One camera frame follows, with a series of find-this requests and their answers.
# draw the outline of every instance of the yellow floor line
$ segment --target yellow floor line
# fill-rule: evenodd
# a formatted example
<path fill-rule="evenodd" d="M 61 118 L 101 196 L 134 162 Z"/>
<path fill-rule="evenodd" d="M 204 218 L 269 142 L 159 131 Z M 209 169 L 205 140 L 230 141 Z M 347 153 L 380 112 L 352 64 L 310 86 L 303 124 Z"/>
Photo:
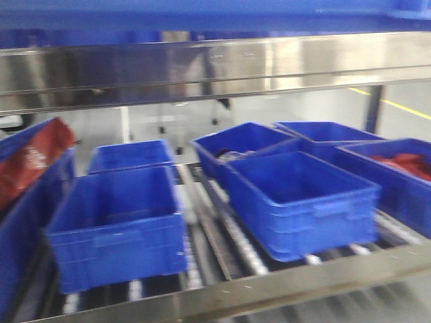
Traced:
<path fill-rule="evenodd" d="M 363 94 L 365 96 L 369 96 L 370 93 L 367 91 L 363 91 L 361 89 L 357 89 L 356 87 L 349 87 L 350 90 L 359 93 L 359 94 Z M 386 103 L 390 106 L 393 106 L 394 108 L 398 108 L 400 110 L 406 111 L 408 113 L 412 113 L 415 114 L 416 116 L 420 116 L 421 118 L 425 118 L 427 120 L 431 120 L 431 116 L 422 112 L 419 112 L 417 110 L 414 110 L 412 108 L 409 108 L 408 106 L 404 106 L 402 104 L 396 103 L 394 101 L 390 101 L 390 100 L 386 100 L 386 99 L 382 99 L 381 102 Z"/>

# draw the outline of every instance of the crate handle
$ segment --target crate handle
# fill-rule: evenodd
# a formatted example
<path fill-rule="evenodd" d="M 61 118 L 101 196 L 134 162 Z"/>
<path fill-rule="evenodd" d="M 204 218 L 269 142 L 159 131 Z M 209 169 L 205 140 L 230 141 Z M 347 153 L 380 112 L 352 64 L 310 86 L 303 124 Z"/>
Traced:
<path fill-rule="evenodd" d="M 117 244 L 126 244 L 142 240 L 142 234 L 138 230 L 127 230 L 120 232 L 111 232 L 109 234 L 100 234 L 93 239 L 94 246 L 97 248 L 116 246 Z"/>
<path fill-rule="evenodd" d="M 349 212 L 350 207 L 351 205 L 347 201 L 322 203 L 314 206 L 314 216 L 328 217 L 340 213 L 347 213 Z"/>

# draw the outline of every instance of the blue overhead structure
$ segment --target blue overhead structure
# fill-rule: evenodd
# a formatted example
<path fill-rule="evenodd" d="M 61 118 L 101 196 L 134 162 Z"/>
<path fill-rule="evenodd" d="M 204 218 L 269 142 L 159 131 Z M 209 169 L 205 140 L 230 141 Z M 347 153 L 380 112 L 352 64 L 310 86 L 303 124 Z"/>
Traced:
<path fill-rule="evenodd" d="M 0 48 L 431 30 L 429 0 L 2 0 Z"/>

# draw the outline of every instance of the metal support bar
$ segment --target metal support bar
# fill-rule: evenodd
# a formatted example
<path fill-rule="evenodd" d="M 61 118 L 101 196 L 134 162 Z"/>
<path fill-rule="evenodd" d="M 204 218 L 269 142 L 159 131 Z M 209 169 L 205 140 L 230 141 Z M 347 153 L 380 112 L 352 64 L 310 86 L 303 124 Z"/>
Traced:
<path fill-rule="evenodd" d="M 375 221 L 379 226 L 380 236 L 394 246 L 405 243 L 422 244 L 426 241 L 425 237 L 380 210 L 376 214 Z"/>
<path fill-rule="evenodd" d="M 402 32 L 0 50 L 0 116 L 426 80 L 430 42 Z"/>
<path fill-rule="evenodd" d="M 50 279 L 54 274 L 52 256 L 42 243 L 32 259 L 28 278 L 22 283 L 21 291 L 11 306 L 6 322 L 25 322 L 37 317 Z"/>
<path fill-rule="evenodd" d="M 299 266 L 41 322 L 202 322 L 398 281 L 431 270 L 431 242 Z"/>
<path fill-rule="evenodd" d="M 376 85 L 371 87 L 370 103 L 368 104 L 368 113 L 366 116 L 365 130 L 369 133 L 376 132 L 378 116 L 380 113 L 380 103 L 383 95 L 383 85 Z"/>
<path fill-rule="evenodd" d="M 241 258 L 244 260 L 247 268 L 254 275 L 266 275 L 268 274 L 268 268 L 263 264 L 263 261 L 257 254 L 253 245 L 246 238 L 242 230 L 239 228 L 237 222 L 231 217 L 229 212 L 225 209 L 222 200 L 216 194 L 211 184 L 208 181 L 207 176 L 202 172 L 201 168 L 196 169 L 196 173 L 201 179 L 203 187 L 206 189 L 209 198 L 218 210 L 222 223 L 224 224 L 226 231 L 232 238 L 235 246 Z"/>

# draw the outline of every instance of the metal post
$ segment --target metal post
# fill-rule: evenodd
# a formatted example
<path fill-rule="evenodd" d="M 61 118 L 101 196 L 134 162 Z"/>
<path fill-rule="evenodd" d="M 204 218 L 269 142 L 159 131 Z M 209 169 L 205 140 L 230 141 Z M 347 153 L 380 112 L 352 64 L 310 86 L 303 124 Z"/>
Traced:
<path fill-rule="evenodd" d="M 130 143 L 129 107 L 121 106 L 121 134 L 123 143 Z"/>
<path fill-rule="evenodd" d="M 370 103 L 368 105 L 368 113 L 366 116 L 365 130 L 369 133 L 376 132 L 378 115 L 380 113 L 380 102 L 382 99 L 384 87 L 376 85 L 371 87 Z"/>

